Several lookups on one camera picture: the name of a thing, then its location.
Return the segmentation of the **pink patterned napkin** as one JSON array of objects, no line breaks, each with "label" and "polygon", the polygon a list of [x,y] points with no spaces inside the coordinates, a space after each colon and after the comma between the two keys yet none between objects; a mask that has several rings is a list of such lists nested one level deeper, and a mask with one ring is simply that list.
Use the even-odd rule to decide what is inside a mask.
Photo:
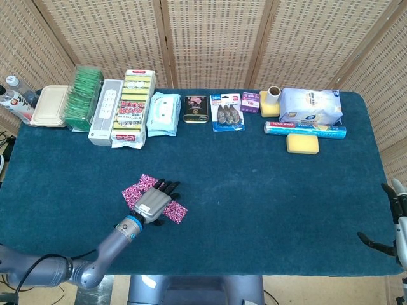
[{"label": "pink patterned napkin", "polygon": [[138,184],[134,184],[125,190],[123,190],[122,195],[127,203],[127,206],[129,207],[130,210],[133,209],[135,203],[141,198],[142,193],[139,189]]},{"label": "pink patterned napkin", "polygon": [[142,174],[139,179],[139,182],[137,183],[137,187],[140,190],[140,192],[145,193],[148,189],[153,187],[157,181],[158,181],[158,179],[156,179],[154,177],[151,177],[146,174]]}]

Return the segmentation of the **white printed drink bottle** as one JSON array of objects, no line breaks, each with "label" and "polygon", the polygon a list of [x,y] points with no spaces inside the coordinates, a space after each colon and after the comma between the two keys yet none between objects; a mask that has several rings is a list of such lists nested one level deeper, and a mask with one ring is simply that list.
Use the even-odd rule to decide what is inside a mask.
[{"label": "white printed drink bottle", "polygon": [[31,125],[34,108],[19,92],[0,85],[0,105],[20,118],[24,124]]}]

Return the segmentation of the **woven bamboo folding screen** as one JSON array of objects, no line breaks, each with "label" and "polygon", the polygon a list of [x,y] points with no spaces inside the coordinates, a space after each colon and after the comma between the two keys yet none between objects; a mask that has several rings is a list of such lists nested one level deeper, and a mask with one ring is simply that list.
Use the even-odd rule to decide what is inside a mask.
[{"label": "woven bamboo folding screen", "polygon": [[0,82],[156,72],[164,88],[342,89],[407,184],[407,0],[0,0]]}]

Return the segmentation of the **white power strip box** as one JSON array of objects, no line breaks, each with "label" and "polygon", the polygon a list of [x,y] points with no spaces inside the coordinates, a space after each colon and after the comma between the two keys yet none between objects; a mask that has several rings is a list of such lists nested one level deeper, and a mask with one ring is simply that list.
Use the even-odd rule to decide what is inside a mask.
[{"label": "white power strip box", "polygon": [[106,79],[93,115],[88,139],[96,146],[111,146],[111,130],[124,81]]}]

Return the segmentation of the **blue cling wrap roll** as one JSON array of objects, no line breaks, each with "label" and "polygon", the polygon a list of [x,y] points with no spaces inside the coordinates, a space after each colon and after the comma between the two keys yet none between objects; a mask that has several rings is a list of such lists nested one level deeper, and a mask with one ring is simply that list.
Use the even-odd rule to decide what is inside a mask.
[{"label": "blue cling wrap roll", "polygon": [[315,135],[325,139],[344,139],[347,129],[343,126],[313,125],[299,123],[285,123],[267,121],[264,124],[264,133],[269,135]]}]

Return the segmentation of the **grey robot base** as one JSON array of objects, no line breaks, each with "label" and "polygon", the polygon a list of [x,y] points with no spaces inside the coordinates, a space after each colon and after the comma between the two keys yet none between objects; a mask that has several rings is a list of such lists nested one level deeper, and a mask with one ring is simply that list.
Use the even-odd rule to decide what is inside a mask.
[{"label": "grey robot base", "polygon": [[265,305],[260,275],[132,275],[127,305]]}]

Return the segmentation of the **blue correction tape blister pack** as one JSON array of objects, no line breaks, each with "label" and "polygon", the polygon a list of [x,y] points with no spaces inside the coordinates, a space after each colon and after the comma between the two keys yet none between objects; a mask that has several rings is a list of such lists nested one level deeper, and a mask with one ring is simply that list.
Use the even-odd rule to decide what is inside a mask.
[{"label": "blue correction tape blister pack", "polygon": [[239,93],[213,94],[210,96],[212,129],[214,132],[239,132],[245,130],[243,112],[240,111]]}]

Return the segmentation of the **yellow sponge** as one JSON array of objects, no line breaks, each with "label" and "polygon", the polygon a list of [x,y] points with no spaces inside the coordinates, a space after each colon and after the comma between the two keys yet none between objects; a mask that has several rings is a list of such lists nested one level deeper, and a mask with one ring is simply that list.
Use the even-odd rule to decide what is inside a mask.
[{"label": "yellow sponge", "polygon": [[260,94],[260,111],[261,116],[264,118],[269,117],[279,117],[280,115],[280,106],[277,102],[276,104],[269,104],[266,102],[267,91],[261,90]]},{"label": "yellow sponge", "polygon": [[286,137],[288,153],[312,154],[319,153],[319,140],[315,135],[289,134]]}]

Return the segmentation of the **white paper roll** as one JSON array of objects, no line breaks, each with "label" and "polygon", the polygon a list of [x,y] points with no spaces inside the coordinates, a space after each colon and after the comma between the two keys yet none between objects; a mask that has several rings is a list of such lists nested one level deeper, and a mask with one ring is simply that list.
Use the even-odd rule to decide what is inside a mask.
[{"label": "white paper roll", "polygon": [[281,90],[278,86],[269,87],[266,94],[266,103],[269,105],[275,105],[279,102]]}]

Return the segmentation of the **beige lidded lunch box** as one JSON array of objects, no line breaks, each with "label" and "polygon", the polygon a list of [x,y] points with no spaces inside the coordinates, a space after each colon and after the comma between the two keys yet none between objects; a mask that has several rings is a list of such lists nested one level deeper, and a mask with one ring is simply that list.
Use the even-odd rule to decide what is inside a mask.
[{"label": "beige lidded lunch box", "polygon": [[62,114],[67,91],[67,85],[48,85],[44,87],[32,115],[31,125],[50,128],[65,127]]}]

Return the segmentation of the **clear bottle with white cap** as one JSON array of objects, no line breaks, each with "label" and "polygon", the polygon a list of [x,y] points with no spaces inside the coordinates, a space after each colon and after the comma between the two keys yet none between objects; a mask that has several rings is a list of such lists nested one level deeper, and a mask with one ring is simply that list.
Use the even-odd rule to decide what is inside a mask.
[{"label": "clear bottle with white cap", "polygon": [[19,92],[32,108],[36,108],[39,95],[23,79],[9,75],[6,77],[5,81],[12,90]]}]

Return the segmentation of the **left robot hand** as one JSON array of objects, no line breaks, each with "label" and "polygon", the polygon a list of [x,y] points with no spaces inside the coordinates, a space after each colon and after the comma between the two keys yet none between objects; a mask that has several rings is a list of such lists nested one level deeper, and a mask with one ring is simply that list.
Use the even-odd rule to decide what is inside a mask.
[{"label": "left robot hand", "polygon": [[171,182],[159,179],[135,202],[130,215],[135,217],[141,226],[150,223],[155,226],[162,226],[163,221],[158,218],[169,203],[179,197],[179,193],[174,192],[179,184],[179,181]]}]

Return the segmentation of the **clear box of green teabags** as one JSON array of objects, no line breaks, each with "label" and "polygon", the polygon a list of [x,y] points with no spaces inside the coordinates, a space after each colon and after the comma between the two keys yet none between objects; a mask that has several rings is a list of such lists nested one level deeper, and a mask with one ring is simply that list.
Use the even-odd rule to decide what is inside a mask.
[{"label": "clear box of green teabags", "polygon": [[103,83],[101,68],[75,66],[62,111],[62,120],[71,131],[89,132]]}]

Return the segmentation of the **light blue wet wipes pack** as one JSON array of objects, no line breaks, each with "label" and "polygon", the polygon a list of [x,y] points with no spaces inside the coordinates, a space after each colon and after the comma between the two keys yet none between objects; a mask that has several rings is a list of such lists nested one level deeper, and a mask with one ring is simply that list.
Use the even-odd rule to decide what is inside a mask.
[{"label": "light blue wet wipes pack", "polygon": [[148,120],[146,123],[148,136],[175,137],[181,110],[179,94],[156,92],[150,100]]}]

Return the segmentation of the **blue felt table cover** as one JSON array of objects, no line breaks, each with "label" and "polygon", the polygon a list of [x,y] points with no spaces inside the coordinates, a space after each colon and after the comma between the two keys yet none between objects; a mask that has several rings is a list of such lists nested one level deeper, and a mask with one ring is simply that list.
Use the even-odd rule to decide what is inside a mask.
[{"label": "blue felt table cover", "polygon": [[141,175],[178,182],[187,214],[146,226],[112,274],[382,276],[401,271],[368,248],[394,239],[385,174],[366,104],[340,93],[344,139],[290,154],[265,119],[242,132],[180,122],[142,149],[93,145],[82,133],[22,126],[0,187],[0,243],[31,255],[94,249],[125,216]]}]

